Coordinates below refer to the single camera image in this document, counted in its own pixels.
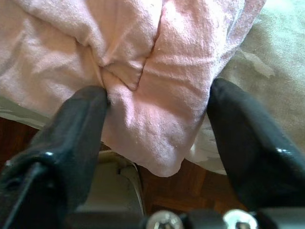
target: pink cloth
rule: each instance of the pink cloth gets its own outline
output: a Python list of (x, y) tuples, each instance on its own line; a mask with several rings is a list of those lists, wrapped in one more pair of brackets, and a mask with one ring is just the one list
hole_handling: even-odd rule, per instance
[(176, 173), (213, 79), (265, 0), (0, 0), (0, 95), (53, 115), (87, 85), (111, 102), (102, 140)]

